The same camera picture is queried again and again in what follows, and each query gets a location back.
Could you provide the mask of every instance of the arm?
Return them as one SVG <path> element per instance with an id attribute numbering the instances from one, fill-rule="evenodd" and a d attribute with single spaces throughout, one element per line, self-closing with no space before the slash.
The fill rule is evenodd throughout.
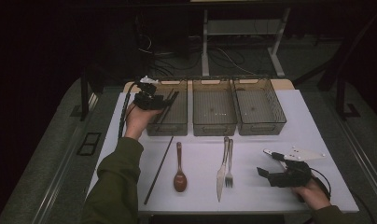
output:
<path id="1" fill-rule="evenodd" d="M 325 193 L 312 179 L 305 187 L 293 188 L 308 206 L 313 209 L 312 217 L 315 224 L 352 224 L 353 222 L 340 209 L 331 205 Z"/>
<path id="2" fill-rule="evenodd" d="M 130 105 L 127 130 L 113 153 L 98 167 L 98 182 L 83 208 L 81 223 L 137 223 L 139 161 L 143 147 L 137 141 L 148 121 L 160 111 Z"/>

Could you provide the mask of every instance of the green jacket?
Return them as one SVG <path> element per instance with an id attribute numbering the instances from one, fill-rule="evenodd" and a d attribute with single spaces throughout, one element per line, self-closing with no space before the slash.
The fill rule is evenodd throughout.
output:
<path id="1" fill-rule="evenodd" d="M 138 215 L 137 181 L 142 145 L 131 138 L 120 138 L 116 150 L 98 167 L 98 182 L 84 204 L 81 223 L 136 224 Z M 337 206 L 313 211 L 316 224 L 351 224 Z"/>

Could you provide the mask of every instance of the spoon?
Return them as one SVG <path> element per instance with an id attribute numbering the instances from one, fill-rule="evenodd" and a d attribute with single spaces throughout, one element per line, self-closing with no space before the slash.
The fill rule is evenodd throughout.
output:
<path id="1" fill-rule="evenodd" d="M 178 169 L 174 178 L 174 187 L 177 192 L 183 192 L 188 185 L 188 180 L 186 179 L 186 176 L 182 171 L 182 143 L 178 142 L 176 144 L 176 149 Z"/>

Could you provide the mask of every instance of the metal fork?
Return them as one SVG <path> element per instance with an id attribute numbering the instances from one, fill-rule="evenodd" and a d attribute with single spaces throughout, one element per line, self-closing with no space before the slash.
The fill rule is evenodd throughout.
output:
<path id="1" fill-rule="evenodd" d="M 232 188 L 232 173 L 231 173 L 231 167 L 232 167 L 232 146 L 233 146 L 233 141 L 232 139 L 229 140 L 229 172 L 225 176 L 225 182 L 226 182 L 226 187 L 227 188 Z"/>

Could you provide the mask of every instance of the knife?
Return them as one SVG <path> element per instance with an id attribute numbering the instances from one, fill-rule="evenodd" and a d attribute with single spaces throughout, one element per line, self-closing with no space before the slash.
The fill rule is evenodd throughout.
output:
<path id="1" fill-rule="evenodd" d="M 223 190 L 224 185 L 224 174 L 226 173 L 226 161 L 227 161 L 227 153 L 229 151 L 229 137 L 224 137 L 224 155 L 223 155 L 223 162 L 221 163 L 220 169 L 217 171 L 217 178 L 216 178 L 216 187 L 217 187 L 217 199 L 220 202 L 221 199 L 221 191 Z"/>

